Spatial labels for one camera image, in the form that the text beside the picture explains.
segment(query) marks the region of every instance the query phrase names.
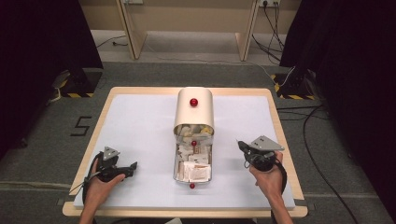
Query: power outlet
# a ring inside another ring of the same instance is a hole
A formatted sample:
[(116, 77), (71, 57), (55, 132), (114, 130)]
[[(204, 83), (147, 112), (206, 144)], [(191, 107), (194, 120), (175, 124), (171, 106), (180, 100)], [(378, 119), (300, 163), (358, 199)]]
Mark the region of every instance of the power outlet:
[(267, 1), (267, 7), (276, 7), (276, 3), (280, 5), (280, 0), (259, 0), (259, 7), (264, 7), (264, 1)]

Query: black controller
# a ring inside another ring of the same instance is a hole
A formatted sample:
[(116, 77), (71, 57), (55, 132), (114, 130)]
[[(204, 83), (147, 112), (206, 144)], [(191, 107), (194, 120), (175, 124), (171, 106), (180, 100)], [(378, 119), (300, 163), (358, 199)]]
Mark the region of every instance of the black controller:
[(125, 174), (125, 178), (133, 176), (134, 170), (137, 168), (137, 161), (129, 167), (117, 167), (116, 164), (118, 159), (119, 156), (114, 156), (105, 160), (104, 152), (100, 152), (96, 166), (96, 172), (100, 173), (97, 177), (103, 182), (108, 182), (120, 174)]
[(238, 146), (244, 152), (245, 160), (260, 171), (270, 171), (276, 163), (273, 150), (258, 150), (242, 141), (238, 141)]

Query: red ball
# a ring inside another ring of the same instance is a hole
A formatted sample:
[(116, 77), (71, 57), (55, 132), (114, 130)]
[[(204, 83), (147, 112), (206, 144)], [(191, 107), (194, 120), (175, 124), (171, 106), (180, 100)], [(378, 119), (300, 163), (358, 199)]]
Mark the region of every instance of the red ball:
[(198, 100), (195, 98), (190, 99), (190, 105), (191, 106), (198, 106)]

